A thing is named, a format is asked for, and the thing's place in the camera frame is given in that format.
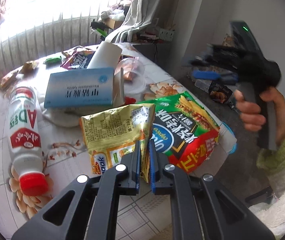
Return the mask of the green white sleeve forearm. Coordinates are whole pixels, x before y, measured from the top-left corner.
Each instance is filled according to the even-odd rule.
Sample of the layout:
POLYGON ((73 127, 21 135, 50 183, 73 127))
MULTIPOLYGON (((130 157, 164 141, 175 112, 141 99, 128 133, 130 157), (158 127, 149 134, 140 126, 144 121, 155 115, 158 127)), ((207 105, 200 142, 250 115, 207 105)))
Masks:
POLYGON ((277 151, 261 150, 257 167, 262 169, 277 197, 271 204, 259 203, 249 207, 274 234, 276 239, 285 235, 285 139, 277 151))

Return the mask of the person right hand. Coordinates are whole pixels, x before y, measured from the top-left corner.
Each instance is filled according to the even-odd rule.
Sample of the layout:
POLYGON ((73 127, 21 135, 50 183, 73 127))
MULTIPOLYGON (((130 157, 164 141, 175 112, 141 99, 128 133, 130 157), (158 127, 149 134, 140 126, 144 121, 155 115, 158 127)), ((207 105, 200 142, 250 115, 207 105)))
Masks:
MULTIPOLYGON (((266 123, 266 118, 261 114, 259 105, 246 101, 243 94, 236 89, 236 108, 241 112, 240 118, 246 130, 258 132, 266 123)), ((260 98, 265 102, 273 102, 275 109, 275 142, 280 146, 285 139, 285 98, 275 87, 270 87, 260 94, 260 98)))

